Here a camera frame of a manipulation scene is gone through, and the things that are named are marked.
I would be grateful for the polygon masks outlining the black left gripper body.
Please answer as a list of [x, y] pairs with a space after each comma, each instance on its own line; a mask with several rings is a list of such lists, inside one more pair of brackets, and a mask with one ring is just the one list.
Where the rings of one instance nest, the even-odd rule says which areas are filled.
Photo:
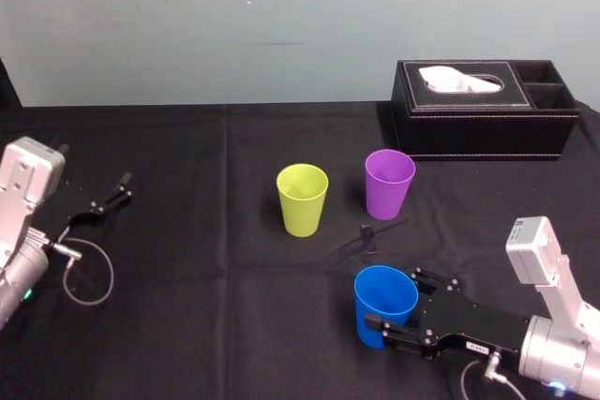
[[51, 242], [62, 241], [76, 226], [102, 217], [99, 200], [75, 182], [61, 181], [34, 213], [32, 228], [43, 232]]

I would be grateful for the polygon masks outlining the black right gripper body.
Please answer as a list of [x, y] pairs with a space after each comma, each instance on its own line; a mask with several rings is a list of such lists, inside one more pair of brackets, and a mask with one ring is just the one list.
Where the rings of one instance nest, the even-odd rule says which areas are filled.
[[480, 358], [497, 351], [503, 361], [517, 361], [530, 323], [447, 289], [422, 296], [418, 311], [421, 355], [428, 360], [452, 349]]

